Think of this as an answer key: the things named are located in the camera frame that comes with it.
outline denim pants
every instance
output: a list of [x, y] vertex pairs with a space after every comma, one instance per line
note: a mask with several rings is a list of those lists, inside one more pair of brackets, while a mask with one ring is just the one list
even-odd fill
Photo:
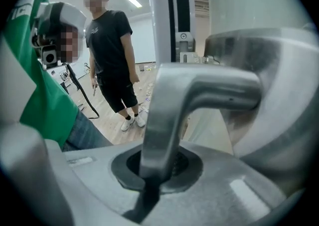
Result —
[[78, 151], [111, 145], [113, 144], [101, 134], [80, 110], [78, 110], [73, 128], [62, 151]]

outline green shirt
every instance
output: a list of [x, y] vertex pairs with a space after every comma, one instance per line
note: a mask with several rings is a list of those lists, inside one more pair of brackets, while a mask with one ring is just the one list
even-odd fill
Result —
[[57, 141], [62, 147], [71, 132], [78, 107], [61, 85], [42, 69], [30, 44], [34, 17], [40, 3], [47, 1], [19, 0], [8, 16], [3, 35], [13, 55], [36, 84], [20, 122], [37, 129], [43, 138]]

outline silver handle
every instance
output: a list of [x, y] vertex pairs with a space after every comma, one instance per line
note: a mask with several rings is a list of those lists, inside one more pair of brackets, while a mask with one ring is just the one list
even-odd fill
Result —
[[253, 72], [201, 64], [161, 65], [150, 104], [140, 177], [153, 187], [170, 178], [182, 121], [193, 110], [251, 110], [260, 99], [260, 80]]

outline ceiling light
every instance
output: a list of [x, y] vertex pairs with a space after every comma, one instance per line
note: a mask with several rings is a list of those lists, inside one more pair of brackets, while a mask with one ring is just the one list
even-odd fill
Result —
[[133, 3], [137, 8], [142, 7], [142, 5], [137, 0], [129, 0], [131, 3]]

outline shoe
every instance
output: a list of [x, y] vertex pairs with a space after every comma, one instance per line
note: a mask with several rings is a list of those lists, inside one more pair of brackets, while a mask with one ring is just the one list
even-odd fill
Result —
[[133, 124], [134, 121], [135, 121], [135, 118], [132, 116], [131, 116], [130, 120], [125, 120], [123, 125], [121, 126], [121, 130], [127, 131], [129, 129], [129, 127]]
[[145, 126], [145, 120], [142, 119], [140, 115], [135, 117], [135, 121], [138, 124], [139, 127]]

